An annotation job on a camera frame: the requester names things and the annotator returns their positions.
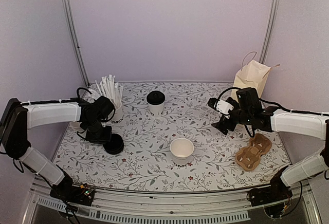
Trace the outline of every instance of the robotic arm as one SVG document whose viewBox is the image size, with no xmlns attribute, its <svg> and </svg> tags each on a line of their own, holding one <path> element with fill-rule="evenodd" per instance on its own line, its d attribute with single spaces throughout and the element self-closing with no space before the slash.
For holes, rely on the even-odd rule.
<svg viewBox="0 0 329 224">
<path fill-rule="evenodd" d="M 52 184 L 51 196 L 66 202 L 91 205 L 93 194 L 82 194 L 83 186 L 73 186 L 67 173 L 33 148 L 27 138 L 27 129 L 80 121 L 81 128 L 87 130 L 87 141 L 103 144 L 105 150 L 110 148 L 112 154 L 117 154 L 123 149 L 122 138 L 112 134 L 110 126 L 103 127 L 101 124 L 114 111 L 113 103 L 106 97 L 100 97 L 94 103 L 80 98 L 34 103 L 10 99 L 0 120 L 0 144 L 2 143 L 9 157 L 19 160 Z"/>
<path fill-rule="evenodd" d="M 282 106 L 262 108 L 257 91 L 244 88 L 236 92 L 238 101 L 231 97 L 226 101 L 211 98 L 208 105 L 219 111 L 222 117 L 212 124 L 223 134 L 234 131 L 237 124 L 250 125 L 266 132 L 291 132 L 325 140 L 325 146 L 304 160 L 280 169 L 271 179 L 267 189 L 252 189 L 250 201 L 253 206 L 291 197 L 290 186 L 307 178 L 317 176 L 329 169 L 329 115 L 306 111 L 284 111 Z"/>
</svg>

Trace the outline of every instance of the bag handle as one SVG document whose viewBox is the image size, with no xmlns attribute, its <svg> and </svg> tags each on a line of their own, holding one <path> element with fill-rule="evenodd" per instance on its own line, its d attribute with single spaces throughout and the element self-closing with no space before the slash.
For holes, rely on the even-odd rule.
<svg viewBox="0 0 329 224">
<path fill-rule="evenodd" d="M 251 60 L 250 61 L 252 61 L 255 57 L 256 57 L 256 55 L 257 55 L 257 52 L 256 51 L 252 51 L 252 52 L 249 52 L 249 53 L 247 53 L 247 55 L 243 58 L 243 60 L 242 60 L 242 63 L 241 63 L 241 70 L 242 70 L 242 68 L 243 68 L 243 63 L 244 63 L 244 61 L 245 61 L 245 59 L 248 57 L 248 55 L 250 55 L 251 53 L 254 53 L 255 55 L 251 58 Z"/>
<path fill-rule="evenodd" d="M 272 66 L 268 71 L 267 71 L 267 73 L 265 73 L 264 74 L 264 76 L 263 76 L 263 78 L 262 79 L 264 79 L 265 78 L 265 76 L 266 75 L 268 75 L 269 74 L 269 72 L 273 69 L 273 68 L 275 68 L 275 67 L 278 67 L 278 66 L 280 66 L 280 64 L 278 64 L 278 65 L 275 65 L 275 66 Z"/>
</svg>

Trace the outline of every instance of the cup lid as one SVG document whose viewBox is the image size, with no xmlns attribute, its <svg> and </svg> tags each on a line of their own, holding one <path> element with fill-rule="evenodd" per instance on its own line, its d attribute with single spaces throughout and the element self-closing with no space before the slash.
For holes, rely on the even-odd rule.
<svg viewBox="0 0 329 224">
<path fill-rule="evenodd" d="M 152 91 L 147 96 L 147 102 L 150 103 L 151 105 L 160 105 L 164 101 L 165 101 L 165 95 L 158 90 Z"/>
</svg>

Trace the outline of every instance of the white straw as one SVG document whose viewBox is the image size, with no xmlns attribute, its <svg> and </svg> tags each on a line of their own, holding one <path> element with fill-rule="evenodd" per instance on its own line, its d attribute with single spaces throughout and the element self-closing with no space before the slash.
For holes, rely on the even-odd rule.
<svg viewBox="0 0 329 224">
<path fill-rule="evenodd" d="M 118 83 L 115 83 L 115 86 L 114 86 L 114 100 L 115 100 L 117 106 L 119 106 Z"/>
<path fill-rule="evenodd" d="M 109 80 L 108 80 L 107 77 L 106 77 L 106 88 L 109 90 L 109 96 L 111 97 L 112 96 L 112 93 L 111 93 L 111 89 L 109 87 Z"/>
<path fill-rule="evenodd" d="M 122 105 L 122 92 L 123 92 L 123 86 L 120 86 L 120 95 L 119 95 L 119 104 Z"/>
<path fill-rule="evenodd" d="M 111 94 L 112 94 L 112 98 L 113 98 L 113 99 L 115 99 L 114 78 L 115 78 L 115 76 L 112 77 L 112 75 L 110 75 L 110 82 L 109 82 L 110 85 L 109 85 L 109 87 L 110 87 L 110 90 L 111 90 Z"/>
<path fill-rule="evenodd" d="M 102 84 L 103 84 L 103 87 L 105 89 L 106 97 L 111 98 L 111 93 L 110 93 L 110 91 L 108 89 L 108 86 L 107 86 L 107 83 L 106 83 L 106 77 L 102 77 Z"/>
<path fill-rule="evenodd" d="M 110 94 L 111 94 L 111 97 L 113 98 L 113 96 L 114 96 L 114 90 L 113 90 L 113 88 L 112 88 L 112 81 L 113 81 L 113 79 L 112 79 L 112 75 L 110 75 L 108 78 L 107 78 L 107 86 L 108 86 L 108 89 L 109 89 L 109 91 L 110 91 Z"/>
<path fill-rule="evenodd" d="M 101 89 L 100 89 L 100 87 L 99 87 L 99 85 L 98 85 L 97 81 L 95 81 L 95 83 L 96 83 L 96 86 L 97 86 L 97 88 L 98 88 L 99 94 L 102 96 L 102 95 L 103 95 L 103 93 L 102 93 L 102 91 L 101 91 Z"/>
<path fill-rule="evenodd" d="M 118 99 L 118 106 L 120 106 L 120 87 L 117 88 L 117 99 Z"/>
<path fill-rule="evenodd" d="M 106 92 L 105 92 L 105 89 L 104 89 L 104 87 L 103 87 L 103 85 L 102 85 L 102 82 L 100 82 L 100 85 L 101 85 L 101 88 L 102 88 L 102 91 L 103 91 L 103 96 L 105 96 L 106 97 Z"/>
</svg>

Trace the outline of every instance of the black cup lid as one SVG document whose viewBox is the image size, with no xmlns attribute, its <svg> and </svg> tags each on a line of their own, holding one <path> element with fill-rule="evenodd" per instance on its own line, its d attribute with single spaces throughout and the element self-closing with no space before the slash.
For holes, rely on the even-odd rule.
<svg viewBox="0 0 329 224">
<path fill-rule="evenodd" d="M 106 152 L 111 155 L 116 155 L 123 151 L 123 140 L 119 134 L 112 133 L 111 140 L 103 145 Z"/>
<path fill-rule="evenodd" d="M 165 95 L 162 92 L 155 90 L 148 94 L 147 101 L 151 105 L 160 105 L 165 101 Z"/>
</svg>

